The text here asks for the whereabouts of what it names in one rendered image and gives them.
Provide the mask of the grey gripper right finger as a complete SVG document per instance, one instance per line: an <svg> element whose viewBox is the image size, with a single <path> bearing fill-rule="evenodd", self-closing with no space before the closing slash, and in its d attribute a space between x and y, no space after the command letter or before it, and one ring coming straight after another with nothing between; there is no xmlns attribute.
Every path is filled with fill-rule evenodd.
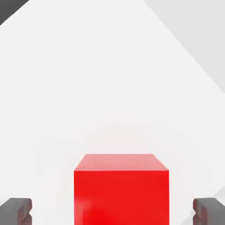
<svg viewBox="0 0 225 225"><path fill-rule="evenodd" d="M193 225L225 225L225 206L216 198L195 198L193 210Z"/></svg>

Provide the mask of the small red cube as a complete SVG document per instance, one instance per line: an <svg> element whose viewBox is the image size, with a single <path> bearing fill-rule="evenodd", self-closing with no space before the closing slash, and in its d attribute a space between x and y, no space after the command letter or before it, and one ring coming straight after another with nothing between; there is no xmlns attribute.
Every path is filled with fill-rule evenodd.
<svg viewBox="0 0 225 225"><path fill-rule="evenodd" d="M86 154L74 170L74 225L169 225L169 202L153 154Z"/></svg>

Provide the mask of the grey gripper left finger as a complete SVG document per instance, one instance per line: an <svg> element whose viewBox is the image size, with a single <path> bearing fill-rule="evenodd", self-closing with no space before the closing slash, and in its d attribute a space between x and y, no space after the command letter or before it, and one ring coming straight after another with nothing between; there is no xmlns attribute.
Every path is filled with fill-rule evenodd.
<svg viewBox="0 0 225 225"><path fill-rule="evenodd" d="M32 225L32 200L9 198L0 206L0 225Z"/></svg>

